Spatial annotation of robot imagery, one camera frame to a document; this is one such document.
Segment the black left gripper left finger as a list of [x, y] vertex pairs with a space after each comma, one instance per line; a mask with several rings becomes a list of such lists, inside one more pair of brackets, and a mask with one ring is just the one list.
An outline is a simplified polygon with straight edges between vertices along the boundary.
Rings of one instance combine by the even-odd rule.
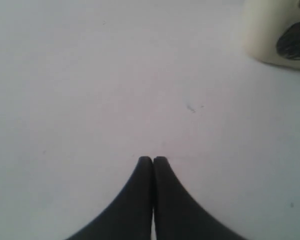
[[70, 240], [150, 240], [153, 220], [153, 162], [138, 159], [116, 198]]

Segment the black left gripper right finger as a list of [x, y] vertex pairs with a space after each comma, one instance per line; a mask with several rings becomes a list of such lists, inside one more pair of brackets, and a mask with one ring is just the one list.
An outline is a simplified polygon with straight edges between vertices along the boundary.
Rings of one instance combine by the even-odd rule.
[[154, 223], [158, 240], [243, 240], [205, 211], [187, 192], [168, 159], [153, 160]]

